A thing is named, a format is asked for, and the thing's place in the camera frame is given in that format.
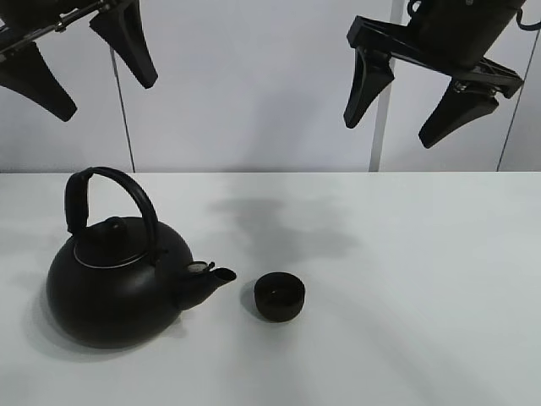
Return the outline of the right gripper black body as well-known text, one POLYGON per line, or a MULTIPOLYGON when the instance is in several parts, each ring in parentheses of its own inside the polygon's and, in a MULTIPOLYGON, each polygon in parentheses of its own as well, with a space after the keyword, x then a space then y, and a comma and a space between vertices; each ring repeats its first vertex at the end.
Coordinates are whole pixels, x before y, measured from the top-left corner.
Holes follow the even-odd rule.
POLYGON ((391 60, 487 85, 510 98, 522 78, 486 54, 509 23, 522 21, 522 7, 521 1, 410 1, 406 25, 358 16, 347 41, 354 51, 362 47, 388 54, 391 60))

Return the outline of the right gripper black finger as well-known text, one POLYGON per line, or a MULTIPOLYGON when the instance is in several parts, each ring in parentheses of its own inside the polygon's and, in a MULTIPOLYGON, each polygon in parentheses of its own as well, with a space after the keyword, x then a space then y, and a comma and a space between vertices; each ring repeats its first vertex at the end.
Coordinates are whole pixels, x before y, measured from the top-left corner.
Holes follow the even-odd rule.
POLYGON ((372 102, 395 79, 390 56, 381 52, 355 49, 352 88, 343 113, 347 128, 354 129, 372 102))
POLYGON ((453 131, 490 115, 499 106, 495 94, 487 85, 451 80, 439 104, 419 130, 423 146, 429 149, 453 131))

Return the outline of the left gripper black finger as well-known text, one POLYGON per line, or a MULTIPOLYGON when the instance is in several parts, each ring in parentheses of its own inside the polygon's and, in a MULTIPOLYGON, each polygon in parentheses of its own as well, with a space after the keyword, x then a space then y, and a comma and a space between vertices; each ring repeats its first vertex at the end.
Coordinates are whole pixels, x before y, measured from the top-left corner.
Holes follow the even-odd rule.
POLYGON ((40 105, 64 122, 77 112, 74 101, 58 83, 34 42, 3 56, 1 86, 40 105))
POLYGON ((116 1, 90 20, 90 28, 124 61, 145 88, 158 79, 143 31, 140 1, 116 1))

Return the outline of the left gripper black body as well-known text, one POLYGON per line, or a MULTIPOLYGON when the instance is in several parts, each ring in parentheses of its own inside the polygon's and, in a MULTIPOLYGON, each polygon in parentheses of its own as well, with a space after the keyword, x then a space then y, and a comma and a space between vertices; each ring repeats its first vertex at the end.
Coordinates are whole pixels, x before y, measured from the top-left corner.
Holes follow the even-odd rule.
POLYGON ((105 13, 130 1, 1 1, 1 62, 51 31, 62 32, 93 12, 105 13))

